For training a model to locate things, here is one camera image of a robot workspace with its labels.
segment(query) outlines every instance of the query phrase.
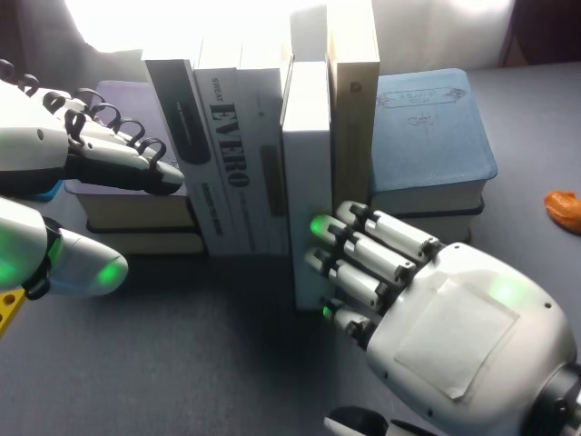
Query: gray table surface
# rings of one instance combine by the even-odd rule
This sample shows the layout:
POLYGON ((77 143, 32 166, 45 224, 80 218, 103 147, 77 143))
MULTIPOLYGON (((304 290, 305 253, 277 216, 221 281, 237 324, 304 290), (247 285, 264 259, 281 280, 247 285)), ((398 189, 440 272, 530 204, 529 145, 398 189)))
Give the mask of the gray table surface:
MULTIPOLYGON (((543 198, 581 194, 581 64, 469 78, 498 164, 473 244, 547 289, 580 338, 581 238, 548 219, 543 198)), ((39 208, 84 230, 64 190, 39 208)), ((117 294, 23 307, 0 344, 2 434, 323 435, 325 413, 345 404, 425 425, 346 338, 297 316, 284 260, 131 267, 117 294)))

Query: black label on book spine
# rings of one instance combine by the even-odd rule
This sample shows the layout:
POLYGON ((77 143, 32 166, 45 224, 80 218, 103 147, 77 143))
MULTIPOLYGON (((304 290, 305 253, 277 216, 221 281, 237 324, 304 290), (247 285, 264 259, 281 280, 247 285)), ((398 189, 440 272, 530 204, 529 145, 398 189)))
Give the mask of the black label on book spine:
POLYGON ((212 159, 183 60, 146 61, 178 155, 188 164, 212 159))

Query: orange object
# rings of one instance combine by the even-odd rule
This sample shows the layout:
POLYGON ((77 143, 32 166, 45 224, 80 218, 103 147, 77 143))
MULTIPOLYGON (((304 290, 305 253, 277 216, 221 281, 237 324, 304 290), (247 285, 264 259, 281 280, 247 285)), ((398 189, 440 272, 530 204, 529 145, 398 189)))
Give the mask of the orange object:
POLYGON ((553 191, 545 197, 548 215, 569 232, 581 235, 581 201, 574 193, 553 191))

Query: tan book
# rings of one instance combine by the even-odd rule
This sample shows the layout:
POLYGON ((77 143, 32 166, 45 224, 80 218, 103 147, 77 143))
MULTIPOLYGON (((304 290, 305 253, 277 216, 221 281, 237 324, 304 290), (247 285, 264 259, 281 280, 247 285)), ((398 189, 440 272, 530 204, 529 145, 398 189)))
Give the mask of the tan book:
POLYGON ((378 90, 379 51, 370 0, 327 6, 332 129, 333 203, 369 199, 371 139, 378 90))

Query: light blue book cover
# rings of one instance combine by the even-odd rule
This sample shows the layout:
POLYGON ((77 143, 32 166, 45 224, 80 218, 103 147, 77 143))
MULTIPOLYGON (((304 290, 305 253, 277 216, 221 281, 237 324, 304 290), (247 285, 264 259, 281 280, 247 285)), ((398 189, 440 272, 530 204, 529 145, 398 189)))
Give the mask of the light blue book cover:
POLYGON ((466 73, 379 78, 371 194, 488 180, 497 165, 466 73))

